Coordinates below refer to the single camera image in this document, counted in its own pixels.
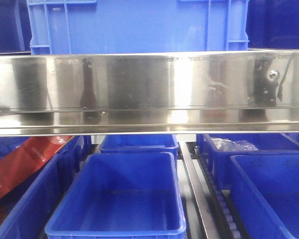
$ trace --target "stainless steel shelf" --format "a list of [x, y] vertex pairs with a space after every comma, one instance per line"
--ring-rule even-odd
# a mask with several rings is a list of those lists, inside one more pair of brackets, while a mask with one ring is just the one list
[[299, 50], [0, 56], [0, 136], [299, 131]]

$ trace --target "red bag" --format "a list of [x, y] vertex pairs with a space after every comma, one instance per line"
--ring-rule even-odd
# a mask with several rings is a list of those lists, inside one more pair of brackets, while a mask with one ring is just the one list
[[73, 136], [31, 137], [0, 160], [0, 198], [46, 164]]

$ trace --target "plastic bag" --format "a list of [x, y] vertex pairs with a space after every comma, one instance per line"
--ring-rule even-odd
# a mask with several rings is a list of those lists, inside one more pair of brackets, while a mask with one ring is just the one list
[[221, 151], [256, 151], [252, 143], [246, 140], [231, 141], [227, 138], [211, 138], [216, 148]]

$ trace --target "stacked bins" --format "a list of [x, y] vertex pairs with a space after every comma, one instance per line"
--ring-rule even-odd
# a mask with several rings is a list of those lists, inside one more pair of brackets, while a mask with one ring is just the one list
[[248, 0], [27, 0], [31, 51], [247, 50]]
[[174, 134], [108, 135], [100, 145], [101, 153], [170, 152], [177, 167], [178, 143]]
[[26, 0], [0, 0], [0, 53], [30, 50]]
[[[259, 155], [277, 153], [298, 153], [299, 143], [284, 133], [239, 133], [239, 134], [204, 134], [208, 154], [208, 169], [213, 172], [214, 181], [219, 190], [230, 189], [229, 162], [233, 155]], [[246, 140], [253, 144], [256, 151], [222, 151], [212, 138], [230, 141]]]
[[[38, 238], [60, 197], [73, 180], [75, 161], [84, 159], [87, 149], [91, 147], [85, 143], [88, 139], [82, 141], [84, 137], [73, 138], [42, 169], [0, 199], [0, 221], [5, 218], [0, 224], [0, 239]], [[14, 149], [17, 138], [0, 138], [0, 141], [5, 142], [0, 150]]]
[[49, 239], [184, 239], [173, 155], [90, 156], [45, 231]]
[[230, 197], [252, 239], [299, 239], [299, 154], [231, 157]]

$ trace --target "metal bar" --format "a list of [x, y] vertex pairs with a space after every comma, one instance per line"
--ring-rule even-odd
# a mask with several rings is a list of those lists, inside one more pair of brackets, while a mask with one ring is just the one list
[[299, 131], [299, 50], [0, 56], [0, 136], [215, 131]]
[[194, 164], [190, 157], [187, 144], [185, 142], [180, 142], [179, 146], [183, 155], [184, 167], [190, 182], [190, 187], [195, 198], [197, 206], [197, 214], [199, 216], [199, 221], [206, 234], [207, 239], [220, 239], [220, 235], [214, 223], [214, 219], [211, 215], [209, 206], [205, 199], [204, 191], [200, 185], [197, 172], [195, 170]]

